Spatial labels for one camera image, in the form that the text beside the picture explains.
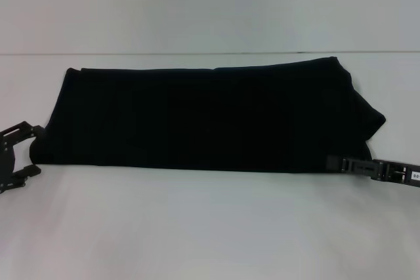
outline black cloth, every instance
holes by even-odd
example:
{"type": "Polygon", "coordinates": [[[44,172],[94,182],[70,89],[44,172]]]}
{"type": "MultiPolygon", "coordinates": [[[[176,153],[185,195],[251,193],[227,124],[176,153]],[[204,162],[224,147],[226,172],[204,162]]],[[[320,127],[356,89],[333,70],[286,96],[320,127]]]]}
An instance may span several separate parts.
{"type": "Polygon", "coordinates": [[[385,122],[335,57],[275,66],[69,69],[33,163],[325,172],[385,122]]]}

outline white table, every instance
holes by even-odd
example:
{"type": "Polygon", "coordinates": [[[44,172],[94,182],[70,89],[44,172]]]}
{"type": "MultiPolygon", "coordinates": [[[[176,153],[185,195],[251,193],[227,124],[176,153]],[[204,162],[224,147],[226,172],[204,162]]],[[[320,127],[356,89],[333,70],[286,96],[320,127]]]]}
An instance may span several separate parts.
{"type": "MultiPolygon", "coordinates": [[[[415,123],[404,120],[402,127],[402,109],[388,106],[394,105],[390,100],[416,103],[410,96],[418,89],[407,78],[419,59],[400,68],[406,70],[405,89],[382,102],[381,93],[389,90],[374,83],[402,82],[391,67],[376,77],[368,72],[392,66],[388,57],[364,56],[345,63],[353,65],[349,70],[362,94],[388,118],[375,135],[374,151],[382,158],[415,157],[415,123]],[[413,137],[404,140],[406,147],[392,141],[404,135],[413,137]]],[[[214,67],[288,62],[295,56],[214,58],[2,56],[0,129],[22,120],[44,125],[70,66],[214,67]]],[[[29,163],[28,146],[16,148],[18,167],[29,163]]],[[[420,278],[419,188],[347,175],[41,168],[25,188],[0,195],[2,279],[420,278]]]]}

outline label sticker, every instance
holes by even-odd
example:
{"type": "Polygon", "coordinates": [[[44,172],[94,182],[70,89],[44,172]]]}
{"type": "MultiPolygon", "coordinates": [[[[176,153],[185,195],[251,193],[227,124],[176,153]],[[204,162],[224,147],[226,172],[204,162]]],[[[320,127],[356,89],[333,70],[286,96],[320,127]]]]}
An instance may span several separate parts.
{"type": "Polygon", "coordinates": [[[420,172],[411,172],[412,180],[420,180],[420,172]]]}

